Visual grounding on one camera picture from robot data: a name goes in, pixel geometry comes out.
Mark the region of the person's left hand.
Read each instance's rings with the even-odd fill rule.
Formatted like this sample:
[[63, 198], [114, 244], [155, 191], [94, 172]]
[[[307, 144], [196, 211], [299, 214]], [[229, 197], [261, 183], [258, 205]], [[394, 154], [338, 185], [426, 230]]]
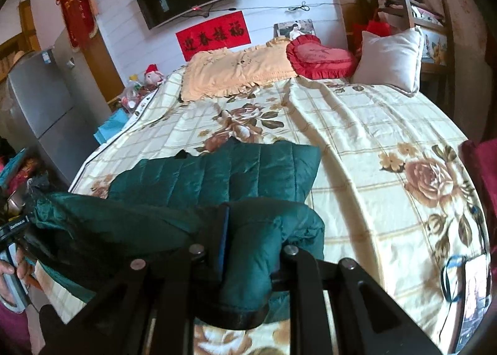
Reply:
[[17, 276], [26, 286], [40, 288], [39, 282], [33, 276], [34, 266], [24, 257], [18, 261], [18, 266], [14, 267], [5, 261], [1, 261], [1, 297], [9, 304], [15, 304], [15, 299], [7, 287], [7, 276]]

